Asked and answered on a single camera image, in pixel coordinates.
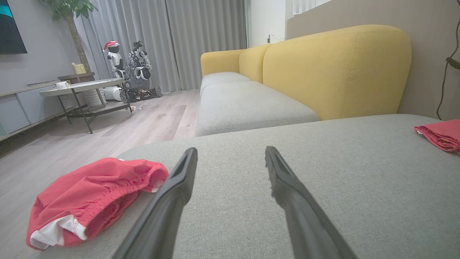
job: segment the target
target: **gray curtain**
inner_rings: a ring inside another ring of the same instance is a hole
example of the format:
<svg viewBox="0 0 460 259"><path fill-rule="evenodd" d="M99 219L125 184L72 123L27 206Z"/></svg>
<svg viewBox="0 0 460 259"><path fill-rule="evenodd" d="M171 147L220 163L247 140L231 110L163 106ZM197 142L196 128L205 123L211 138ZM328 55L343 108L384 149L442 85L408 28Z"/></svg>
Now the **gray curtain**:
<svg viewBox="0 0 460 259"><path fill-rule="evenodd" d="M167 0L181 89L201 85L201 54L246 48L243 0Z"/></svg>
<svg viewBox="0 0 460 259"><path fill-rule="evenodd" d="M153 65L152 86L160 85L163 92L198 88L201 54L246 48L243 0L99 0L93 4L99 11L85 22L85 30L100 75L108 71L113 77L107 54L102 53L107 41L120 43L126 62L133 42L142 40Z"/></svg>

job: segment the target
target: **sofa armrest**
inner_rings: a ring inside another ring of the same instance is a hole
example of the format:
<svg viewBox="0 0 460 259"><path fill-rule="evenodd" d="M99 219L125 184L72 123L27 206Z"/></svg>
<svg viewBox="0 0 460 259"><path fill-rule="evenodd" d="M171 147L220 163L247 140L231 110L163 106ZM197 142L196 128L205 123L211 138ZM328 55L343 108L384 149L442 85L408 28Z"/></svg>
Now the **sofa armrest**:
<svg viewBox="0 0 460 259"><path fill-rule="evenodd" d="M201 55L203 76L218 72L240 72L240 54L244 49L206 52Z"/></svg>

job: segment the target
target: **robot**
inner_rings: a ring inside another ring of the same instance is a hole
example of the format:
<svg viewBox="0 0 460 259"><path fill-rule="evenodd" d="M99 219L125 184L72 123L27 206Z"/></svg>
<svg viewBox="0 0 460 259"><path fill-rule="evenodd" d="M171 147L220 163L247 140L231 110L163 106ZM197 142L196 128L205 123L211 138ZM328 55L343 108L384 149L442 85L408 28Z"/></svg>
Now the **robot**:
<svg viewBox="0 0 460 259"><path fill-rule="evenodd" d="M120 45L116 41L109 41L105 44L104 50L107 48L109 54L107 59L112 65L112 71L117 78L123 78L122 91L120 92L121 100L124 103L131 101L144 100L150 97L160 97L160 86L155 89L150 89L150 64L149 57L146 51L140 50L142 41L135 42L133 49L128 54L130 62L127 65L127 71L123 66L123 58L118 54Z"/></svg>
<svg viewBox="0 0 460 259"><path fill-rule="evenodd" d="M110 61L110 65L112 66L112 72L114 73L115 77L127 80L128 77L126 74L126 70L123 66L123 58L118 53L120 51L120 45L118 44L118 42L107 42L104 46L104 50L106 49L108 49L109 51L107 59Z"/></svg>

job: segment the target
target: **santa hat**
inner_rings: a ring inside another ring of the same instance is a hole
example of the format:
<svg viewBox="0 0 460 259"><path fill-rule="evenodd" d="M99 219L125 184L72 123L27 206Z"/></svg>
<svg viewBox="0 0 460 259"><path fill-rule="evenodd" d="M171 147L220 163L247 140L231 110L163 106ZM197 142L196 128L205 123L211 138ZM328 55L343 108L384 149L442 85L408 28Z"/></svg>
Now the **santa hat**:
<svg viewBox="0 0 460 259"><path fill-rule="evenodd" d="M116 41L109 41L105 44L104 50L107 49L108 47L117 47L119 46L118 42Z"/></svg>

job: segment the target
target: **yellow sofa backrest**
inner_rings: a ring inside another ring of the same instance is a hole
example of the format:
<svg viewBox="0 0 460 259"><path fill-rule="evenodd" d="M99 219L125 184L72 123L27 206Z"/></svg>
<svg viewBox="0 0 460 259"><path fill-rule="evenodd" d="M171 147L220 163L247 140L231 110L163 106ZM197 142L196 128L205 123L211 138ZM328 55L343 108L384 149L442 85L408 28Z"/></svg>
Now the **yellow sofa backrest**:
<svg viewBox="0 0 460 259"><path fill-rule="evenodd" d="M271 45L262 83L310 107L321 120L396 113L411 59L402 30L356 26Z"/></svg>
<svg viewBox="0 0 460 259"><path fill-rule="evenodd" d="M262 64L267 49L271 44L245 49L240 54L240 74L253 81L262 83Z"/></svg>

